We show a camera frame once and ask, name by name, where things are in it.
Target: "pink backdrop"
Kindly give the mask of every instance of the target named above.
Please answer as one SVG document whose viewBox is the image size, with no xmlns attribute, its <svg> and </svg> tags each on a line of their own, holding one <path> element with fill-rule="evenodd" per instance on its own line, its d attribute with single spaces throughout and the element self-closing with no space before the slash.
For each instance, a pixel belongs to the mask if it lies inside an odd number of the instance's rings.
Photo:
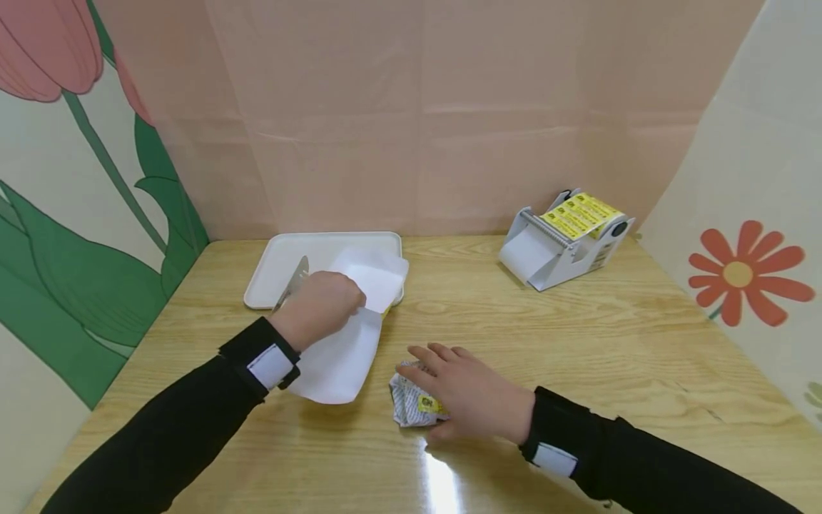
<svg viewBox="0 0 822 514">
<path fill-rule="evenodd" d="M 761 0 L 96 0 L 212 238 L 643 219 Z"/>
</svg>

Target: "white paper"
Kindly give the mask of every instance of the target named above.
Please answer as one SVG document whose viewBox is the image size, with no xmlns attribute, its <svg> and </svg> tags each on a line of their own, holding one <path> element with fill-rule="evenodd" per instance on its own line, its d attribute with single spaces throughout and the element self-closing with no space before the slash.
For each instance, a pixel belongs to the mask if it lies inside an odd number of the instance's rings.
<svg viewBox="0 0 822 514">
<path fill-rule="evenodd" d="M 499 258 L 524 284 L 555 256 L 556 244 L 537 227 L 526 225 L 502 246 Z"/>
<path fill-rule="evenodd" d="M 403 287 L 409 263 L 388 252 L 346 248 L 329 267 L 357 283 L 366 306 L 343 329 L 302 353 L 300 376 L 289 391 L 324 404 L 354 401 L 363 387 L 380 341 L 382 313 Z"/>
</svg>

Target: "hand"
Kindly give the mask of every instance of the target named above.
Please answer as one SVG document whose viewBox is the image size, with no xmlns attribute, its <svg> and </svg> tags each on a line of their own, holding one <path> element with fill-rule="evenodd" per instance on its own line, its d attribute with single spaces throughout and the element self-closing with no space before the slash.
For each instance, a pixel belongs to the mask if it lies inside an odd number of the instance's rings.
<svg viewBox="0 0 822 514">
<path fill-rule="evenodd" d="M 508 382 L 465 348 L 430 343 L 409 346 L 430 373 L 398 366 L 397 373 L 437 398 L 451 419 L 432 428 L 428 441 L 457 437 L 494 437 L 522 445 L 531 430 L 534 394 Z"/>
<path fill-rule="evenodd" d="M 365 294 L 342 273 L 317 271 L 280 310 L 268 317 L 271 325 L 298 352 L 345 326 L 365 305 Z"/>
</svg>

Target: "flower center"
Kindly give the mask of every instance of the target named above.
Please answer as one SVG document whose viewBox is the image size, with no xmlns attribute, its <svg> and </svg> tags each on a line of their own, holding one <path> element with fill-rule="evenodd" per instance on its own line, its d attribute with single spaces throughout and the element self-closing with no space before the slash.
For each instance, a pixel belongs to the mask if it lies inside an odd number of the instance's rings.
<svg viewBox="0 0 822 514">
<path fill-rule="evenodd" d="M 741 289 L 754 279 L 754 271 L 744 262 L 729 262 L 722 270 L 722 278 L 732 287 Z"/>
</svg>

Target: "wood grain surface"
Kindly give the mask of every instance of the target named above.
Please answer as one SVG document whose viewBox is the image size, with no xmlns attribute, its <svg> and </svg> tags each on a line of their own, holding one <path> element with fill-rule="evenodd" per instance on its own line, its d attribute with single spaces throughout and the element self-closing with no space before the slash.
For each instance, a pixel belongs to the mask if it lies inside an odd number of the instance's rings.
<svg viewBox="0 0 822 514">
<path fill-rule="evenodd" d="M 391 418 L 388 381 L 410 344 L 462 345 L 822 512 L 822 436 L 632 239 L 600 271 L 544 293 L 496 261 L 500 236 L 406 238 L 362 392 L 317 405 L 274 392 L 171 512 L 591 512 L 504 442 L 426 450 Z M 211 244 L 99 403 L 28 512 L 152 396 L 260 313 L 242 305 L 264 241 Z"/>
</svg>

